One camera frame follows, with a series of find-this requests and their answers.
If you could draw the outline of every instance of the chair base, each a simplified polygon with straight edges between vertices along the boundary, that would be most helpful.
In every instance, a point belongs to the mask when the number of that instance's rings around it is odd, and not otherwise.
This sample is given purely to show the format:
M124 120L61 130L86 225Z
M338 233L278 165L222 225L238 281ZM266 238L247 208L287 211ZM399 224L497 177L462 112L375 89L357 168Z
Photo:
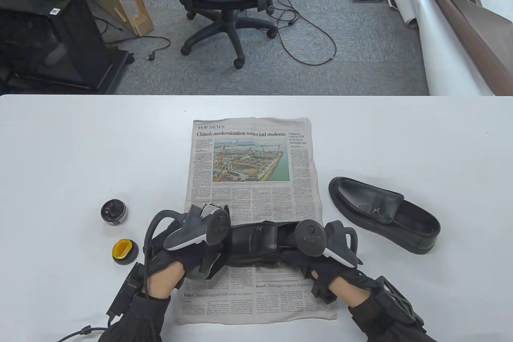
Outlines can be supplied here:
M269 20L262 20L257 18L246 18L238 16L239 10L236 11L207 11L207 10L195 10L194 12L187 12L187 19L193 20L196 14L205 16L207 19L213 21L212 24L207 27L200 29L193 36L187 39L182 46L180 52L182 55L189 55L191 53L192 46L202 40L205 40L211 36L214 36L220 32L225 32L229 36L231 43L237 54L237 59L233 61L233 66L236 69L240 69L244 66L246 57L240 39L238 38L237 30L241 28L256 28L267 30L267 37L274 39L277 34L277 25Z

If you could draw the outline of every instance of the hand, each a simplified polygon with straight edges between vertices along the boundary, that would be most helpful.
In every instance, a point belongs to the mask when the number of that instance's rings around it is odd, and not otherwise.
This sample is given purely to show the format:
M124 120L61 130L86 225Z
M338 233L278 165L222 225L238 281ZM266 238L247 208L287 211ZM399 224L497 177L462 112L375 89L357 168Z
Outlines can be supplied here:
M160 300L167 299L184 274L184 267L180 262L174 262L164 270L153 274L148 278L149 296Z
M317 272L313 271L312 276L317 279ZM336 277L328 286L328 289L338 298L347 302L350 307L357 307L370 297L369 289L353 286L341 276Z
M172 221L166 230L161 232L149 242L150 258L148 263L148 276L166 269L174 262L180 262L183 265L185 273L198 267L203 258L218 253L223 249L220 245L207 245L206 242L194 243L179 250L168 251L163 247L164 241L169 234L178 230L181 223L177 220Z
M375 280L370 279L358 269L346 267L333 258L327 258L323 255L318 257L307 256L297 248L294 233L287 237L285 243L287 246L291 247L291 249L282 251L281 259L291 266L315 271L317 273L317 280L326 288L329 287L337 277L342 277L350 284L360 288L372 289L379 287Z

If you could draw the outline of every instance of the black glove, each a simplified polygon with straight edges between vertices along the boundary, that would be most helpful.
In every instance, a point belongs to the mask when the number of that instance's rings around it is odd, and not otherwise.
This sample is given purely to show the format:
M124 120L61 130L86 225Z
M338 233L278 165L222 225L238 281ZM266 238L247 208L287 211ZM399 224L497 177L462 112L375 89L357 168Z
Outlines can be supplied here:
M187 275L187 272L200 265L203 258L218 253L223 249L222 244L207 245L206 242L201 242L174 251L166 250L164 248L165 239L180 227L181 223L174 220L167 229L149 241L149 256L151 260L148 263L148 276L164 270L176 261L184 265L185 274Z
M360 287L361 289L374 289L379 287L379 284L375 280L369 278L358 269L344 266L333 258L327 258L323 255L311 257L303 254L302 251L297 249L294 233L288 236L286 243L291 249L282 251L280 259L288 265L299 267L303 271L306 269L315 271L318 276L317 281L326 289L338 276L341 276L350 284Z

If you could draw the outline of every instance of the gray carpet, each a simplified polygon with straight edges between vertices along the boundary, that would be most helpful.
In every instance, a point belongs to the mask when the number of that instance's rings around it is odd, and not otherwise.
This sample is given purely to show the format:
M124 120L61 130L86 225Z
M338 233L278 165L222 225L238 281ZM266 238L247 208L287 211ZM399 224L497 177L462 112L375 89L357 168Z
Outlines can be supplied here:
M144 2L155 25L151 34L166 36L172 45L149 62L145 57L164 41L143 38L121 44L135 52L136 61L119 83L120 94L428 95L418 30L406 28L387 3L291 0L304 17L333 37L335 58L323 66L305 66L288 56L278 38L269 40L264 31L241 30L246 64L236 70L232 64L236 55L225 34L194 46L189 56L181 55L185 39L209 23L205 18L187 20L178 0ZM91 8L115 23L97 5ZM268 16L260 12L258 17ZM104 28L101 21L98 25ZM104 34L106 41L128 36L112 28ZM282 39L305 62L322 62L333 54L330 40L303 20L283 29Z

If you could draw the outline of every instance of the construction site photo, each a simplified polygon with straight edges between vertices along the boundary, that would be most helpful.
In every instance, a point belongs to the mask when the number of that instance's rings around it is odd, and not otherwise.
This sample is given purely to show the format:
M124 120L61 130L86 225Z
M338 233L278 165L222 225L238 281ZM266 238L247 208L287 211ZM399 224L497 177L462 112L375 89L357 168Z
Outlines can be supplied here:
M214 182L290 181L284 139L216 139Z

